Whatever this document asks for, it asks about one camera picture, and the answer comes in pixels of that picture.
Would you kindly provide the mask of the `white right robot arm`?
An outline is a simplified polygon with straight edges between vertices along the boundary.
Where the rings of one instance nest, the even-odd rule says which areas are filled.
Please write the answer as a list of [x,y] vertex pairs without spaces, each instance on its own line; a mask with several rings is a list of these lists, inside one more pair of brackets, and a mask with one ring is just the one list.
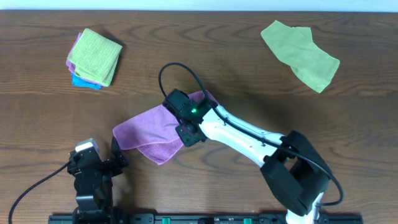
[[274,197],[287,209],[287,223],[318,222],[331,170],[304,135],[262,130],[211,100],[189,100],[174,115],[185,146],[211,139],[256,163]]

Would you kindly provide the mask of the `purple microfiber cloth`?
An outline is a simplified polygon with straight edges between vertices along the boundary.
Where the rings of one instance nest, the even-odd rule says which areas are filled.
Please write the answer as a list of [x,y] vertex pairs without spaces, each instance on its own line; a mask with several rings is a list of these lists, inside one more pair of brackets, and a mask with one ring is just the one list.
[[162,165],[183,147],[177,126],[176,117],[164,105],[158,105],[117,125],[113,136],[122,150],[137,149]]

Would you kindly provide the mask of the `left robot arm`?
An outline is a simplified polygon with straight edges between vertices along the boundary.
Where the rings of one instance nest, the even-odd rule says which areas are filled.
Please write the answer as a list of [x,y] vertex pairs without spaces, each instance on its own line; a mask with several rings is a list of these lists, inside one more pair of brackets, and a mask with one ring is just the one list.
[[128,166],[126,156],[115,138],[111,141],[112,157],[102,161],[92,138],[79,142],[70,152],[67,172],[74,176],[78,211],[73,223],[126,223],[121,209],[113,205],[112,178]]

